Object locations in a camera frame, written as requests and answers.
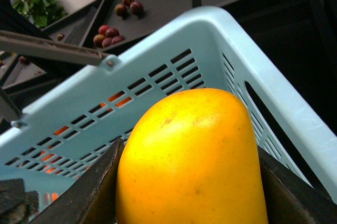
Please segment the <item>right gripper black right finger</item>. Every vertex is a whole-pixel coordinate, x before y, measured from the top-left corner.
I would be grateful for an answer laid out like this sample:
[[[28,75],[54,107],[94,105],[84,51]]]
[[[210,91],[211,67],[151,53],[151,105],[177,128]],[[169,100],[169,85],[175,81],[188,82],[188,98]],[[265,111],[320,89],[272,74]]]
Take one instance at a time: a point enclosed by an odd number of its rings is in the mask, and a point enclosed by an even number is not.
[[[269,223],[336,223],[336,204],[258,147]]]

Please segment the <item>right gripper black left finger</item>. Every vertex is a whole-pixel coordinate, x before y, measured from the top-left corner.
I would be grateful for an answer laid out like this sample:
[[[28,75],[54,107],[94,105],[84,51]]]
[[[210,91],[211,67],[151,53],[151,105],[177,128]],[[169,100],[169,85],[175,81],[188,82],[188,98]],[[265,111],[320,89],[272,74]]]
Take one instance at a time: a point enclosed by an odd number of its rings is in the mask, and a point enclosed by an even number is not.
[[[68,190],[31,223],[115,223],[116,176],[123,149],[123,140],[115,140]]]

